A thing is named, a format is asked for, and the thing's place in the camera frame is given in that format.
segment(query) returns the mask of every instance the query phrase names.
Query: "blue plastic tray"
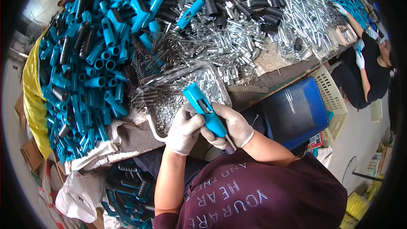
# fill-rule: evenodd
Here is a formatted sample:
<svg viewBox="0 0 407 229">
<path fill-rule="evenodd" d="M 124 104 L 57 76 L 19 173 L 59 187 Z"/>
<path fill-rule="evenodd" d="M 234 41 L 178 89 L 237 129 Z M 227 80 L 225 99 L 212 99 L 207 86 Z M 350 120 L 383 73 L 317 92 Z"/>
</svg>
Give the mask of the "blue plastic tray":
<svg viewBox="0 0 407 229">
<path fill-rule="evenodd" d="M 312 77 L 262 100 L 269 138 L 291 150 L 329 126 L 317 83 Z"/>
</svg>

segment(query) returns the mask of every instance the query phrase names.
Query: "glove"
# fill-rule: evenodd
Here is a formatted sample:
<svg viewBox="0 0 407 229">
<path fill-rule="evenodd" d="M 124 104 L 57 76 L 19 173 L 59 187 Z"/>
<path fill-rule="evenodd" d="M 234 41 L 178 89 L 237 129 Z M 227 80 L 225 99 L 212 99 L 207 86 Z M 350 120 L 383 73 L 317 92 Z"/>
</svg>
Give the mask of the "glove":
<svg viewBox="0 0 407 229">
<path fill-rule="evenodd" d="M 195 111 L 191 104 L 186 103 L 176 113 L 173 124 L 165 138 L 167 147 L 175 153 L 187 156 L 198 140 L 200 127 L 205 124 L 202 115 L 191 117 L 190 112 Z"/>
<path fill-rule="evenodd" d="M 363 57 L 362 53 L 356 52 L 356 64 L 359 67 L 359 69 L 364 69 L 365 68 L 365 58 Z"/>
<path fill-rule="evenodd" d="M 333 5 L 336 7 L 336 9 L 338 9 L 338 11 L 339 11 L 340 13 L 342 13 L 343 15 L 346 15 L 346 14 L 348 13 L 348 11 L 346 11 L 346 10 L 343 8 L 343 6 L 339 5 L 338 3 L 333 2 L 332 4 L 333 4 Z"/>
<path fill-rule="evenodd" d="M 226 120 L 227 132 L 237 148 L 242 148 L 252 139 L 254 130 L 240 113 L 215 102 L 212 103 L 212 108 L 218 116 Z M 201 134 L 215 147 L 222 150 L 226 148 L 227 141 L 224 138 L 215 137 L 206 126 L 201 127 Z"/>
</svg>

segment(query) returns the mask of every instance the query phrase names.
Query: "yellow cloth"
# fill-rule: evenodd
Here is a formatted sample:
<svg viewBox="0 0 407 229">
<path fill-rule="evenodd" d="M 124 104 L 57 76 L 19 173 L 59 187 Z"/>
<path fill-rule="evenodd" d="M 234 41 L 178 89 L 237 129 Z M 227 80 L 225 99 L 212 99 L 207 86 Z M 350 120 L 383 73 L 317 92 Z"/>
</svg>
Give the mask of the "yellow cloth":
<svg viewBox="0 0 407 229">
<path fill-rule="evenodd" d="M 24 113 L 38 149 L 47 159 L 52 150 L 48 139 L 48 127 L 46 126 L 45 99 L 42 97 L 41 87 L 38 83 L 38 47 L 41 38 L 42 35 L 35 42 L 23 70 Z"/>
</svg>

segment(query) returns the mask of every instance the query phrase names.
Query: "fabric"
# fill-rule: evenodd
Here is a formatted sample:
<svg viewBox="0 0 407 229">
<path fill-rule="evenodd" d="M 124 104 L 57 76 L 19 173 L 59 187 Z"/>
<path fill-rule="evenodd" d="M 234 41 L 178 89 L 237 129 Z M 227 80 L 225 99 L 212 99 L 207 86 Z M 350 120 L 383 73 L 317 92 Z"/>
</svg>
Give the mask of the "fabric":
<svg viewBox="0 0 407 229">
<path fill-rule="evenodd" d="M 356 64 L 354 49 L 350 47 L 337 59 L 329 61 L 329 64 L 333 65 L 337 61 L 343 60 L 345 66 L 339 65 L 331 75 L 335 84 L 343 88 L 349 102 L 357 109 L 363 109 L 371 102 L 382 98 L 390 83 L 390 69 L 380 66 L 377 62 L 377 57 L 380 55 L 379 45 L 365 32 L 362 34 L 362 39 L 365 44 L 362 55 L 365 59 L 365 70 L 370 84 L 368 102 L 365 101 L 362 77 Z"/>
<path fill-rule="evenodd" d="M 138 167 L 141 168 L 143 172 L 149 172 L 155 180 L 158 178 L 158 173 L 160 171 L 162 154 L 164 153 L 165 147 L 160 147 L 155 150 L 151 150 L 144 154 L 133 157 L 134 162 Z M 186 157 L 185 162 L 185 176 L 184 176 L 184 196 L 186 196 L 188 188 L 192 183 L 192 180 L 201 172 L 201 170 L 209 162 L 205 160 L 195 159 L 191 156 Z"/>
<path fill-rule="evenodd" d="M 177 111 L 165 138 L 165 144 L 169 149 L 184 156 L 191 152 L 198 140 L 199 128 L 205 123 L 204 117 L 200 114 L 191 117 L 188 108 L 193 109 L 191 104 L 186 103 Z"/>
<path fill-rule="evenodd" d="M 238 148 L 242 148 L 253 137 L 253 127 L 245 120 L 245 118 L 237 111 L 227 105 L 212 103 L 212 108 L 216 114 L 226 120 L 228 135 L 233 143 Z M 215 137 L 215 135 L 206 127 L 201 127 L 201 134 L 205 139 L 215 147 L 224 150 L 228 143 L 223 137 Z"/>
<path fill-rule="evenodd" d="M 311 154 L 287 167 L 256 162 L 243 150 L 208 164 L 194 179 L 180 215 L 163 213 L 160 228 L 337 229 L 347 192 Z"/>
<path fill-rule="evenodd" d="M 47 109 L 45 99 L 42 97 L 41 87 L 38 81 L 38 46 L 42 35 L 37 39 L 34 47 L 28 55 L 23 69 L 24 113 L 31 129 L 38 149 L 45 157 L 51 154 L 48 139 L 48 127 L 46 126 Z"/>
</svg>

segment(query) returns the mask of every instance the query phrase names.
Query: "plastic basket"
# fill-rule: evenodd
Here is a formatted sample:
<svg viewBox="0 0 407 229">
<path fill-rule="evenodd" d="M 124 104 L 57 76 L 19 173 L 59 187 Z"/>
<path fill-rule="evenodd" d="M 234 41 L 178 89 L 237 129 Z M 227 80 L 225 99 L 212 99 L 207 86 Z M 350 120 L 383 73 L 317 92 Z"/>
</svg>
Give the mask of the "plastic basket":
<svg viewBox="0 0 407 229">
<path fill-rule="evenodd" d="M 333 112 L 333 117 L 328 128 L 322 131 L 323 140 L 335 141 L 345 123 L 348 110 L 339 89 L 336 87 L 331 75 L 324 65 L 321 65 L 314 74 L 319 91 L 321 92 L 323 104 L 327 111 Z"/>
<path fill-rule="evenodd" d="M 383 119 L 383 109 L 382 109 L 381 99 L 373 101 L 370 104 L 370 118 L 373 122 L 380 122 Z"/>
</svg>

